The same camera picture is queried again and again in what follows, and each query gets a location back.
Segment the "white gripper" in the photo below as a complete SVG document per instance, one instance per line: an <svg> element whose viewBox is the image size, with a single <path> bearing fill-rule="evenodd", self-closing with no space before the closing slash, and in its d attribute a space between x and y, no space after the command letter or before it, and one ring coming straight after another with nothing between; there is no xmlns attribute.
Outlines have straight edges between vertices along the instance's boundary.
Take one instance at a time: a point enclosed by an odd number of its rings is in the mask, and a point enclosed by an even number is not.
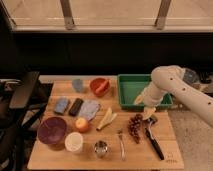
<svg viewBox="0 0 213 171"><path fill-rule="evenodd" d="M144 88L141 95L138 95L134 100L134 105L144 103L145 107L142 113L143 119L149 119L156 111L156 106L158 106L163 100L166 92L158 88L154 83L150 83L147 87Z"/></svg>

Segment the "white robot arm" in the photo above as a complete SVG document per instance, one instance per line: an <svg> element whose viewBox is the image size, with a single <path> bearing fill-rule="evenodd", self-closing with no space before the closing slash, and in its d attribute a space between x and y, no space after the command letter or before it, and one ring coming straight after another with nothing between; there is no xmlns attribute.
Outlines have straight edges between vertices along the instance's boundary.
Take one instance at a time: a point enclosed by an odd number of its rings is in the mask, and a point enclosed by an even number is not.
<svg viewBox="0 0 213 171"><path fill-rule="evenodd" d="M151 82L134 100L134 105L157 107L167 93L174 95L185 106L213 127L213 98L190 86L196 73L177 65L156 67Z"/></svg>

